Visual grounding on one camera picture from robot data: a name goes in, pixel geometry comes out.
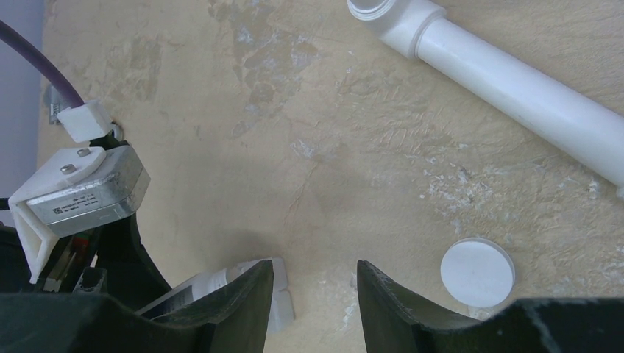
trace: textured floor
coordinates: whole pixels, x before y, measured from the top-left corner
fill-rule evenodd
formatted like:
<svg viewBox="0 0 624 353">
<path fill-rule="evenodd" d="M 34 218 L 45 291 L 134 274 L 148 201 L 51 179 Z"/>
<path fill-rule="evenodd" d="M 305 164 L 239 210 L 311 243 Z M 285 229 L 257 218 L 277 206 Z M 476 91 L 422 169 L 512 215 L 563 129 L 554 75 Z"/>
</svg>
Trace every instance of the textured floor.
<svg viewBox="0 0 624 353">
<path fill-rule="evenodd" d="M 441 0 L 449 19 L 624 113 L 624 3 Z M 173 285 L 282 256 L 297 314 L 267 352 L 364 352 L 371 260 L 460 313 L 439 263 L 505 248 L 512 297 L 624 293 L 614 187 L 331 0 L 48 0 L 44 51 L 125 128 L 152 176 L 143 241 Z M 64 131 L 40 125 L 39 162 Z"/>
</svg>

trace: white round cap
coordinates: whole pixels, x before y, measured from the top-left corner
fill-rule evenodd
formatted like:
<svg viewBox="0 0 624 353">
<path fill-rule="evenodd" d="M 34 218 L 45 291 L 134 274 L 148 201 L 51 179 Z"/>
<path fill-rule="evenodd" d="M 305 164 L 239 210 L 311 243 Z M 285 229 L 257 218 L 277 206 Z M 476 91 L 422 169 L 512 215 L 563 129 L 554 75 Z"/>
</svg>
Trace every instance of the white round cap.
<svg viewBox="0 0 624 353">
<path fill-rule="evenodd" d="M 453 244 L 442 258 L 442 282 L 450 295 L 471 307 L 494 307 L 511 293 L 514 263 L 496 243 L 468 238 Z"/>
</svg>

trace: purple cable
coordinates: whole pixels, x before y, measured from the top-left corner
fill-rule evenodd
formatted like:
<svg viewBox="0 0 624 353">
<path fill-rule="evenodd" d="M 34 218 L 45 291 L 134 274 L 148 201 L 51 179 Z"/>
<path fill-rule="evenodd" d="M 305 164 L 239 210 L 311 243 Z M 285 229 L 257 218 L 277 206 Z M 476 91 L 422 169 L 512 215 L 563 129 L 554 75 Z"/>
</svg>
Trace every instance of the purple cable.
<svg viewBox="0 0 624 353">
<path fill-rule="evenodd" d="M 33 65 L 48 81 L 56 88 L 59 94 L 72 107 L 80 107 L 85 101 L 80 98 L 74 86 L 58 71 L 56 66 L 48 60 L 41 51 L 37 50 L 28 40 L 9 27 L 5 22 L 0 21 L 0 40 L 4 41 L 26 61 Z"/>
</svg>

